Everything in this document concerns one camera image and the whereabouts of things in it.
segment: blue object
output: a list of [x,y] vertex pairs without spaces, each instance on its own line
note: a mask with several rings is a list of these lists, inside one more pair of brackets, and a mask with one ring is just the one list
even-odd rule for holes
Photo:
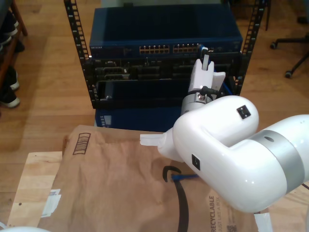
[[223,82],[223,87],[227,90],[229,95],[233,95],[232,91],[227,87],[226,83]]
[[173,181],[180,181],[180,180],[183,180],[183,179],[191,179],[191,178],[197,178],[199,177],[197,174],[195,175],[171,175],[171,179]]
[[98,127],[166,132],[179,118],[181,107],[96,110]]
[[197,44],[220,53],[240,51],[242,36],[228,6],[188,4],[95,10],[90,38],[94,59],[194,56]]

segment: server rack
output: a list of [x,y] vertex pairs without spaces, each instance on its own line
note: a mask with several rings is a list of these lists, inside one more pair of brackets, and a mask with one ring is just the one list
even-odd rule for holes
[[[79,56],[81,67],[84,73],[84,78],[86,81],[88,93],[90,100],[94,109],[113,109],[122,108],[124,104],[116,104],[109,96],[102,99],[98,93],[97,78],[96,78],[96,68],[101,65],[107,64],[107,61],[93,60],[89,55],[87,45],[85,42],[84,32],[77,8],[76,0],[64,0],[66,7],[67,16],[70,23],[70,28],[74,38],[76,50]],[[254,0],[253,5],[247,5],[251,7],[252,15],[250,18],[247,34],[244,40],[243,50],[241,53],[225,53],[225,54],[211,54],[211,60],[215,62],[216,65],[224,65],[225,60],[228,65],[227,77],[225,83],[230,87],[234,95],[239,95],[243,86],[243,82],[246,76],[247,69],[249,67],[249,62],[253,52],[253,48],[256,42],[257,34],[261,25],[262,17],[265,11],[265,0]],[[122,66],[125,60],[116,60],[118,66]],[[136,60],[137,63],[148,63],[144,60]],[[165,104],[161,106],[173,106],[174,104],[179,104],[181,99],[174,99],[170,104]],[[156,104],[149,104],[143,100],[136,101],[132,103],[132,107],[138,107],[139,104],[146,104],[152,107],[158,107]]]

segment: wooden board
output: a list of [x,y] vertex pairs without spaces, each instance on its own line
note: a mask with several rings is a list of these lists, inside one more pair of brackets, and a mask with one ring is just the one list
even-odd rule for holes
[[61,151],[28,154],[9,216],[8,227],[38,226],[61,160]]

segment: black rack rail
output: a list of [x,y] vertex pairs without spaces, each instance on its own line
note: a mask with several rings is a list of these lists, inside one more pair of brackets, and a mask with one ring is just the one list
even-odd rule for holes
[[[71,31],[74,37],[74,42],[76,46],[76,50],[80,59],[80,63],[82,66],[82,70],[84,73],[84,78],[86,80],[87,89],[89,92],[89,96],[91,99],[91,103],[94,109],[109,109],[112,108],[112,101],[109,99],[109,95],[100,96],[98,93],[98,88],[102,90],[102,86],[98,85],[98,79],[100,78],[100,72],[102,69],[104,70],[105,67],[108,67],[108,60],[93,60],[88,53],[87,45],[84,38],[84,32],[81,24],[81,20],[79,17],[79,12],[76,4],[76,0],[64,0],[64,4],[66,7],[68,19],[70,22]],[[211,60],[215,62],[215,67],[217,71],[227,71],[227,77],[225,79],[225,83],[230,87],[234,95],[239,95],[241,92],[241,88],[243,86],[243,82],[246,76],[247,69],[249,67],[249,62],[251,59],[251,55],[253,52],[253,48],[256,42],[257,34],[261,25],[261,20],[265,11],[265,0],[254,0],[253,5],[249,5],[252,7],[252,15],[250,18],[250,23],[248,26],[247,35],[244,41],[244,47],[242,53],[222,53],[222,54],[211,54]],[[190,63],[194,60],[194,57],[186,58],[181,60],[181,68],[182,70],[187,71],[184,72],[183,75],[190,75],[190,67],[193,65]],[[158,62],[162,62],[161,60],[157,59],[128,59],[128,60],[113,60],[112,61],[116,67],[123,67],[127,66],[128,64],[135,64],[135,65],[144,65],[147,64],[149,66],[155,66]],[[177,59],[169,59],[167,60],[169,63],[180,63]],[[137,69],[132,70],[132,73],[135,75]],[[139,102],[146,103],[148,100],[136,101],[136,106],[138,106]],[[171,100],[171,106],[173,104],[180,104],[181,105],[182,98],[174,98]],[[155,101],[152,102],[153,107],[163,106],[156,105]]]

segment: black sneaker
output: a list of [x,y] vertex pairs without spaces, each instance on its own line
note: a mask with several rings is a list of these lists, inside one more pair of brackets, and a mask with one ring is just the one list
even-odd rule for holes
[[12,40],[11,36],[0,34],[0,45],[6,45]]
[[4,81],[11,87],[13,91],[19,88],[19,82],[17,77],[18,74],[16,70],[12,66],[9,66]]
[[6,83],[0,89],[0,103],[8,108],[14,108],[20,104],[19,98]]
[[16,47],[14,52],[23,52],[25,50],[25,46],[23,45],[22,42],[20,42],[19,40],[17,41]]
[[18,21],[16,20],[14,14],[12,14],[12,17],[13,17],[13,22],[14,22],[14,26],[17,28],[17,26],[19,25]]
[[14,26],[16,19],[12,15],[12,12],[8,11],[6,17],[4,18],[3,24],[0,28],[0,33],[5,35],[13,36],[17,34],[17,29]]

